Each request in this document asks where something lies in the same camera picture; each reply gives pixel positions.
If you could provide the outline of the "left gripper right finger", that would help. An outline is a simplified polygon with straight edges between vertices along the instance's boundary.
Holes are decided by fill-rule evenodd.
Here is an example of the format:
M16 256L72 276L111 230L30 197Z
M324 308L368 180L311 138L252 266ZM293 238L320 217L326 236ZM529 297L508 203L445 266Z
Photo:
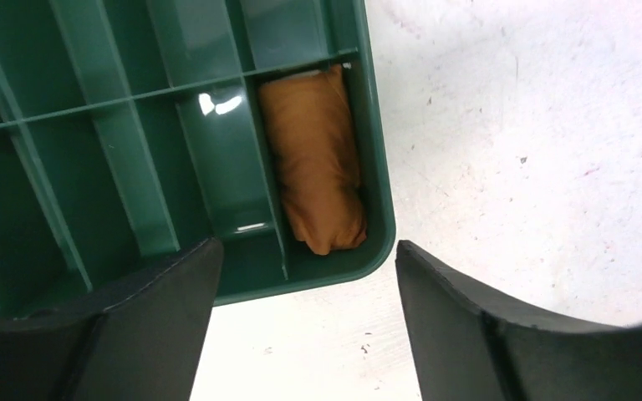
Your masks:
M642 400L642 324L542 309L407 240L395 266L424 400Z

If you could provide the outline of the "brown underwear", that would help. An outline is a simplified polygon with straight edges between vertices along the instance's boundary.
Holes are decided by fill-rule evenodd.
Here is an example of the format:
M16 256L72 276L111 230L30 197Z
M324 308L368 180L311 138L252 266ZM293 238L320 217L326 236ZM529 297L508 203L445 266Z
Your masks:
M358 247L367 220L343 67L268 82L258 98L294 238L320 256Z

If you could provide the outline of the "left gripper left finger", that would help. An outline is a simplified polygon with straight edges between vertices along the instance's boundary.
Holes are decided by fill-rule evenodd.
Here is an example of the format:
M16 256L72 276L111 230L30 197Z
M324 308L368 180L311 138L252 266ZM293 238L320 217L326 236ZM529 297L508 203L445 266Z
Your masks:
M58 307L0 320L0 400L187 400L223 258L208 238Z

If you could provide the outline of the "green compartment tray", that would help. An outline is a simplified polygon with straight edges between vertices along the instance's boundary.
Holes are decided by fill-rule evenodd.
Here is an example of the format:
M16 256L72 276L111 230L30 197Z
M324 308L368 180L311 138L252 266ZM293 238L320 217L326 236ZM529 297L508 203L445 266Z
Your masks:
M281 206L257 92L340 65L368 237L313 254ZM395 241L362 1L0 1L0 318L207 237L216 304L365 277Z

